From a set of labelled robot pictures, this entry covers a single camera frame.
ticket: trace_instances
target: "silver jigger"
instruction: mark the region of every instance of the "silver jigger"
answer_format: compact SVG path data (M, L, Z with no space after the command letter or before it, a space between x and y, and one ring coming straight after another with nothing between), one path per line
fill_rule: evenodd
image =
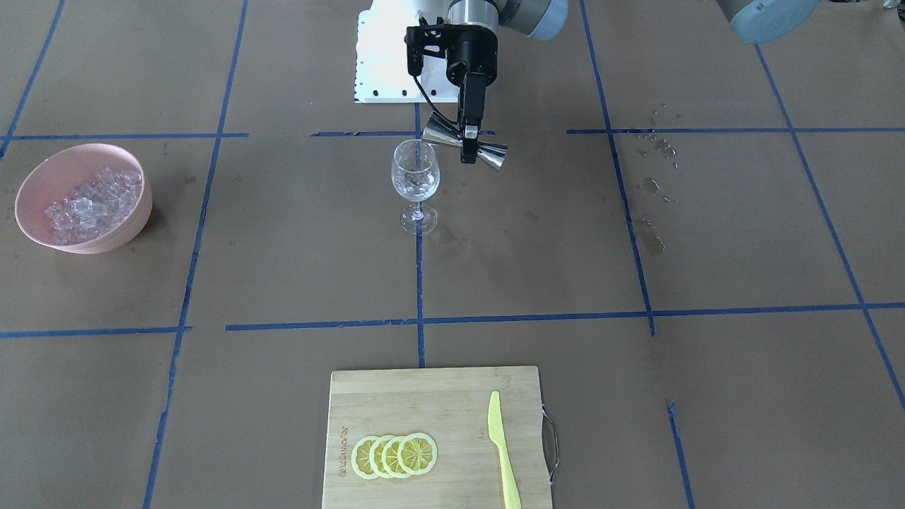
M443 120L436 113L432 113L431 119L427 121L427 126L424 128L424 135L422 138L450 147L462 146L462 139L459 138L458 126ZM502 168L503 160L506 159L506 152L508 150L509 145L487 143L485 141L478 142L478 157L497 171L500 171Z

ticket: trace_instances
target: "glass base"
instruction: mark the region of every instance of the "glass base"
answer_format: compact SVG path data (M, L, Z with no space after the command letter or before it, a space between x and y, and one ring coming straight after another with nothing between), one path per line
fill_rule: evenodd
M410 203L403 209L402 215L399 216L399 222L402 223L402 229L407 233L415 235L418 233L419 227L421 235L427 235L433 232L437 227L437 211L432 206L421 204L421 216L418 217L418 204Z

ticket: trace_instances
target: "cutting board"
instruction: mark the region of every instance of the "cutting board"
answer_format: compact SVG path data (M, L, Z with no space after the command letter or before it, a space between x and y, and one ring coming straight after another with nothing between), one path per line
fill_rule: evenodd
M535 366L334 371L323 509L502 509L499 453L487 435L493 390L500 392L522 507L552 509ZM427 474L366 480L352 470L360 438L416 431L437 443L437 461Z

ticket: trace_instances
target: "plastic bowl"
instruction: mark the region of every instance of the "plastic bowl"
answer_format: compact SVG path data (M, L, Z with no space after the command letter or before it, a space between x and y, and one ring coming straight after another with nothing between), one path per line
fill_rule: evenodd
M104 166L132 168L141 174L141 194L135 208L122 223L98 238L78 244L53 244L51 239L56 230L44 210L69 195L80 183L97 176ZM15 196L15 222L22 233L40 245L81 255L105 253L138 235L151 215L151 203L151 187L135 156L115 145L87 143L57 152L32 170Z

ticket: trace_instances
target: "black cable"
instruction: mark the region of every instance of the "black cable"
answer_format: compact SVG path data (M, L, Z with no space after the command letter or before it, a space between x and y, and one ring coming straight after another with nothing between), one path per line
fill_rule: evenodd
M443 115L443 114L440 112L440 110L437 110L437 107L433 105L433 102L431 102L430 96L427 95L427 92L424 91L424 87L421 86L421 82L418 81L418 77L417 77L417 76L412 76L412 79L414 80L414 84L418 85L418 90L421 91L421 95L424 96L424 99L425 99L425 100L427 101L427 103L431 106L431 110L433 110L433 112L436 113L437 115L440 115L440 118L443 119L443 120L446 120L447 123L450 123L450 124L452 124L452 125L456 125L456 122L453 122L452 120L447 119L447 118L446 118L446 115Z

